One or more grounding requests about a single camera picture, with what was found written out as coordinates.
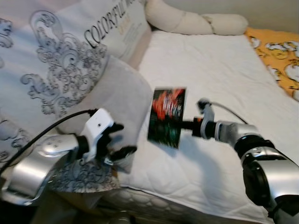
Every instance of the yellow patterned fabric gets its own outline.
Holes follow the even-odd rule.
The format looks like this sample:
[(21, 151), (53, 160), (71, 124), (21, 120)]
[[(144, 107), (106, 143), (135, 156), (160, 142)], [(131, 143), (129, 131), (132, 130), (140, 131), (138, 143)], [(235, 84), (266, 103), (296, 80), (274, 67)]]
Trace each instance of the yellow patterned fabric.
[(253, 28), (245, 35), (278, 85), (299, 101), (299, 35)]

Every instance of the black cable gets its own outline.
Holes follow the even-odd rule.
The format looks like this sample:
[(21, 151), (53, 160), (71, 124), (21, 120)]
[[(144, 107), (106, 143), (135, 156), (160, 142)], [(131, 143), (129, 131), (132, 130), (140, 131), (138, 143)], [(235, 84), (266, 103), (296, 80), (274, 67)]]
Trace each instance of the black cable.
[(231, 112), (233, 115), (235, 115), (238, 119), (240, 119), (241, 121), (244, 122), (244, 124), (248, 124), (243, 118), (241, 118), (238, 114), (236, 114), (235, 112), (233, 112), (231, 109), (227, 108), (226, 106), (222, 105), (222, 104), (219, 104), (219, 103), (216, 103), (216, 102), (210, 102), (210, 105), (215, 105), (215, 106), (218, 106), (218, 107), (221, 107), (223, 108), (224, 110), (227, 110), (228, 112)]
[(70, 114), (62, 119), (60, 119), (59, 121), (55, 122), (54, 124), (50, 125), (48, 128), (46, 128), (45, 130), (43, 130), (42, 132), (40, 132), (35, 138), (33, 138), (30, 142), (28, 142), (23, 148), (21, 148), (15, 155), (13, 155), (13, 157), (7, 161), (3, 167), (1, 167), (0, 169), (0, 176), (2, 175), (2, 173), (4, 172), (4, 170), (14, 161), (16, 160), (23, 152), (26, 151), (26, 149), (28, 149), (30, 146), (32, 146), (37, 140), (39, 140), (44, 134), (46, 134), (47, 132), (49, 132), (51, 129), (53, 129), (54, 127), (56, 127), (57, 125), (60, 125), (61, 123), (65, 122), (66, 120), (76, 117), (80, 114), (84, 114), (84, 113), (88, 113), (90, 114), (90, 116), (94, 115), (97, 112), (98, 109), (94, 109), (94, 110), (84, 110), (84, 111), (79, 111), (73, 114)]

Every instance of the white sheet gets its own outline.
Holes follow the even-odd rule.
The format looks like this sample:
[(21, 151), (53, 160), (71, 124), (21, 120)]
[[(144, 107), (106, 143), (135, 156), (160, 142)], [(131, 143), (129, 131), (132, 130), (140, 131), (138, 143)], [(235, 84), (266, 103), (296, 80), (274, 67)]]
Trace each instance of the white sheet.
[[(140, 73), (157, 86), (186, 86), (184, 119), (199, 116), (201, 97), (222, 103), (299, 164), (299, 104), (280, 89), (245, 36), (153, 34)], [(238, 121), (215, 108), (216, 120)], [(272, 223), (246, 196), (240, 160), (228, 145), (183, 131), (179, 150), (147, 141), (140, 133), (132, 172), (122, 186), (141, 189), (221, 217)]]

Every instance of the wall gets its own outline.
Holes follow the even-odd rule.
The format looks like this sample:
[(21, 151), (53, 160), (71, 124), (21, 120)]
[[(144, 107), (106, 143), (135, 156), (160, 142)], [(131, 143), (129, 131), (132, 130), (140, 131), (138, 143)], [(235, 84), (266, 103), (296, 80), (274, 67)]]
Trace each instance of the wall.
[(245, 16), (254, 28), (299, 33), (299, 0), (165, 0), (190, 12), (232, 13)]

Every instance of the beige bolster pillow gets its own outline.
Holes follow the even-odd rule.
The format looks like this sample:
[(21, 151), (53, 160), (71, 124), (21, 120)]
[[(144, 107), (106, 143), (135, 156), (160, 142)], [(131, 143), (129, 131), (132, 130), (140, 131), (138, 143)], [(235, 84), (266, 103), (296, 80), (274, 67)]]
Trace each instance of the beige bolster pillow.
[(204, 14), (186, 12), (167, 5), (163, 0), (148, 0), (147, 21), (166, 32), (197, 35), (242, 35), (247, 20), (236, 14)]

